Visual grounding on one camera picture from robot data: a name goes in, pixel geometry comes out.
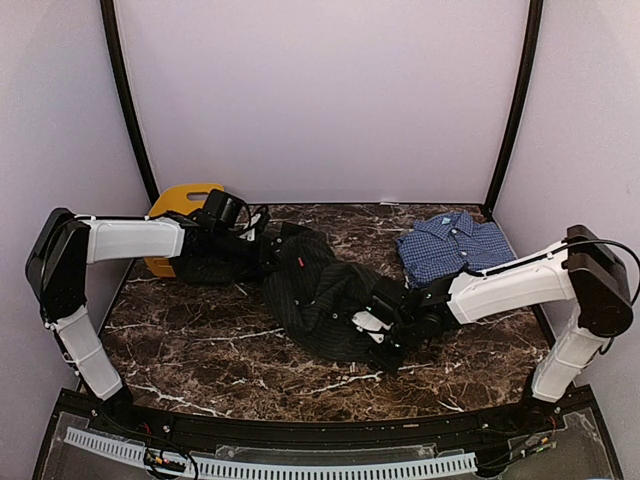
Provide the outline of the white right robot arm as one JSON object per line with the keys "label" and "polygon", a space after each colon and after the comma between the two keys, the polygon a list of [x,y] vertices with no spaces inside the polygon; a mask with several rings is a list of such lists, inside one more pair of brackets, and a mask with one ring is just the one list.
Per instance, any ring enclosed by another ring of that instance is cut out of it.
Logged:
{"label": "white right robot arm", "polygon": [[481,271],[462,268],[425,288],[383,277],[351,322],[372,338],[374,361],[396,372],[410,348],[445,331],[523,307],[572,303],[550,353],[529,377],[525,400],[510,413],[511,426],[530,434],[547,420],[548,403],[558,402],[595,356],[632,325],[639,291],[630,288],[626,266],[614,252],[626,248],[574,225],[564,239],[532,255]]}

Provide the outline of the black pinstriped long sleeve shirt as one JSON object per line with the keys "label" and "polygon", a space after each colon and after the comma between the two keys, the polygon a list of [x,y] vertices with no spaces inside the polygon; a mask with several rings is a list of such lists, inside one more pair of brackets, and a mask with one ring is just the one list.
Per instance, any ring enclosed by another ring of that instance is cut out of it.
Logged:
{"label": "black pinstriped long sleeve shirt", "polygon": [[[262,280],[181,280],[196,285],[258,282],[269,313],[289,338],[313,355],[370,363],[371,338],[351,322],[382,280],[375,270],[339,260],[323,233],[284,223],[278,236],[280,269]],[[170,264],[179,279],[179,255]]]}

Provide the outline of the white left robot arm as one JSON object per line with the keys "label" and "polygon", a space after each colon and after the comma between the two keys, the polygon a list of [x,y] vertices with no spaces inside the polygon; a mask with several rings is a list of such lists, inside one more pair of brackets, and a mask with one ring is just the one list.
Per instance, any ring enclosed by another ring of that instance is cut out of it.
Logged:
{"label": "white left robot arm", "polygon": [[134,435],[141,415],[124,400],[130,391],[91,318],[89,275],[103,264],[159,258],[186,284],[256,281],[274,264],[265,232],[269,221],[267,207],[250,213],[243,228],[203,210],[118,217],[56,208],[49,214],[26,260],[25,277],[43,326],[90,394],[105,402],[101,417],[117,434]]}

